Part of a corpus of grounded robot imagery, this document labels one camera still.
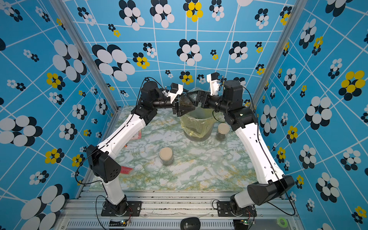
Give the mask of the clear plastic tea jar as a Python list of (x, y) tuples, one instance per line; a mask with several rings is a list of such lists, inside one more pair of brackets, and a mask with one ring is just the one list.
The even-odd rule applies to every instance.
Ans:
[(191, 112), (198, 106), (198, 91), (187, 92), (184, 95), (180, 95), (178, 100), (179, 111)]

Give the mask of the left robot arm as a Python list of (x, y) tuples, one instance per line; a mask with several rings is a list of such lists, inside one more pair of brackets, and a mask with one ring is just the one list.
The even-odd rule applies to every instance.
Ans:
[(131, 212), (118, 178), (121, 166), (115, 159), (120, 151), (153, 120), (159, 108), (171, 108), (175, 115), (181, 117), (195, 110), (197, 100), (197, 92), (189, 92), (180, 84), (173, 83), (167, 91), (159, 88), (157, 82), (148, 81), (141, 87), (140, 97), (126, 121), (97, 146), (87, 148), (89, 167), (106, 194), (104, 207), (108, 209), (108, 216)]

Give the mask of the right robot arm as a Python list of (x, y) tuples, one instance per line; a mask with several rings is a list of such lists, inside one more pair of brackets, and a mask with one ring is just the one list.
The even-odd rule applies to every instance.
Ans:
[(287, 195), (294, 185), (292, 176), (285, 175), (271, 156), (260, 133), (254, 111), (243, 105), (244, 89), (239, 81), (229, 80), (224, 82), (221, 96), (198, 90), (187, 92), (179, 99), (181, 107), (186, 106), (193, 110), (201, 106), (223, 113), (225, 122), (241, 140), (250, 157), (257, 181), (231, 196), (231, 211), (236, 216), (243, 214), (253, 205), (260, 206)]

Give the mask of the jar with wooden lid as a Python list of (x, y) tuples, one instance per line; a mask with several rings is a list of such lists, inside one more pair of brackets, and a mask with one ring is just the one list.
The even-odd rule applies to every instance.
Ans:
[(159, 156), (163, 165), (171, 165), (173, 163), (174, 156), (171, 148), (162, 148), (159, 152)]
[(221, 123), (218, 125), (216, 139), (218, 141), (225, 141), (227, 134), (230, 132), (230, 126), (225, 123)]

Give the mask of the pink card package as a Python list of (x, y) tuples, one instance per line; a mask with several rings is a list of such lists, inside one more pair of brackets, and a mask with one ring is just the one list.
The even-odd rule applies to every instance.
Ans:
[(142, 131), (140, 130), (137, 135), (136, 135), (136, 139), (139, 140), (142, 138)]

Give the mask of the small red packet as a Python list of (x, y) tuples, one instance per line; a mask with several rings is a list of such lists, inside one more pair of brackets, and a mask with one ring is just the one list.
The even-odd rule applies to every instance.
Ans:
[(133, 172), (133, 168), (121, 166), (120, 174), (129, 175)]

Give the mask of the right circuit board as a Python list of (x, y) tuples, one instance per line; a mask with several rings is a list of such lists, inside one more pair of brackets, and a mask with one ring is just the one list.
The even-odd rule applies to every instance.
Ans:
[(249, 221), (244, 219), (234, 219), (233, 225), (235, 230), (248, 230)]

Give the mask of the circuit board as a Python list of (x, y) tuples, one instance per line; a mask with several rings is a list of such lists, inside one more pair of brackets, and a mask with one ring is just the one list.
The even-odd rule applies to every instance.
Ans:
[(110, 220), (109, 227), (127, 227), (130, 223), (129, 220), (123, 219), (123, 220)]
[(244, 219), (234, 219), (233, 225), (235, 230), (248, 230), (249, 221)]

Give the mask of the left circuit board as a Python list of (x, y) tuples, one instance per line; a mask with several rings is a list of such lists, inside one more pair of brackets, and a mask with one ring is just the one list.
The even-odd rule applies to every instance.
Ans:
[(130, 223), (129, 220), (123, 219), (123, 220), (110, 220), (109, 227), (127, 227)]

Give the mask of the green tape roll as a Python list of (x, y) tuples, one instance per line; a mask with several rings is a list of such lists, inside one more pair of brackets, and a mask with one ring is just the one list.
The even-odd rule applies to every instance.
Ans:
[(288, 221), (283, 217), (277, 218), (277, 225), (283, 229), (288, 228)]

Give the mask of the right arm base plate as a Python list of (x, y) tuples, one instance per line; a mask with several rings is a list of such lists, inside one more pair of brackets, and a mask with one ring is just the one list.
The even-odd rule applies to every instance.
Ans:
[(257, 212), (253, 206), (240, 208), (233, 201), (216, 201), (215, 209), (219, 217), (253, 218), (257, 216)]

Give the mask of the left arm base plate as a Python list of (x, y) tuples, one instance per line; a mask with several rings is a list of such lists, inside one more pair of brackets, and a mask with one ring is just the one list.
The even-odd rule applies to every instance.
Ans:
[(101, 216), (103, 217), (138, 217), (142, 209), (141, 201), (122, 202), (113, 205), (108, 201), (103, 204)]

